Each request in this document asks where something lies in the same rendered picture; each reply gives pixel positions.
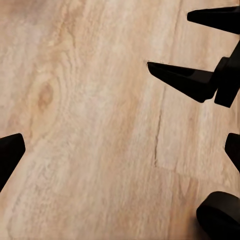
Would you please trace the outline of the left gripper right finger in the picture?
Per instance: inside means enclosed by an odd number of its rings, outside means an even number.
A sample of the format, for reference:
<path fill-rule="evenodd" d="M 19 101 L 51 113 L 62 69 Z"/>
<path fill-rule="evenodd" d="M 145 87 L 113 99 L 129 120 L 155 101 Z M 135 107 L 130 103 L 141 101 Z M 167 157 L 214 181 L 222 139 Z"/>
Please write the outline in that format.
<path fill-rule="evenodd" d="M 225 152 L 240 172 L 240 135 L 229 133 L 225 142 Z"/>

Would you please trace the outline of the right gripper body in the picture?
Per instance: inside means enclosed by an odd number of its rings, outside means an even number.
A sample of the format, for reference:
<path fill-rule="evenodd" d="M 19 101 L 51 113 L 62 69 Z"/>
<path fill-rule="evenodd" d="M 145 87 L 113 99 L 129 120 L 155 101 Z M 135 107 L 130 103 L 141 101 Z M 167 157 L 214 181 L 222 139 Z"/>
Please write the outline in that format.
<path fill-rule="evenodd" d="M 230 108 L 240 89 L 240 41 L 225 65 L 214 102 Z"/>

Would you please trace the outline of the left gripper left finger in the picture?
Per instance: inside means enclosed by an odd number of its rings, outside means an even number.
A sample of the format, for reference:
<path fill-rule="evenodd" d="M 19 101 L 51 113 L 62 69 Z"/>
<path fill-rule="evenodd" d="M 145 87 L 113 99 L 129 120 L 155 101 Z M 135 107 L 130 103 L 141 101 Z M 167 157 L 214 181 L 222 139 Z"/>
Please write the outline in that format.
<path fill-rule="evenodd" d="M 0 192 L 26 152 L 21 133 L 0 138 Z"/>

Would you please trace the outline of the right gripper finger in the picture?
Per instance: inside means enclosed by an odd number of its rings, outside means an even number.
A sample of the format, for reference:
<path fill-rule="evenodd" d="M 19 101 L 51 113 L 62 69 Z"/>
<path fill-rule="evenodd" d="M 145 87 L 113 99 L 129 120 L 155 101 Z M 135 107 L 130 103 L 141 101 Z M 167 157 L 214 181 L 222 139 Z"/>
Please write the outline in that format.
<path fill-rule="evenodd" d="M 197 102 L 214 97 L 228 57 L 222 57 L 214 71 L 206 71 L 157 62 L 147 62 L 149 72 Z"/>
<path fill-rule="evenodd" d="M 190 11 L 187 20 L 240 35 L 240 6 Z"/>

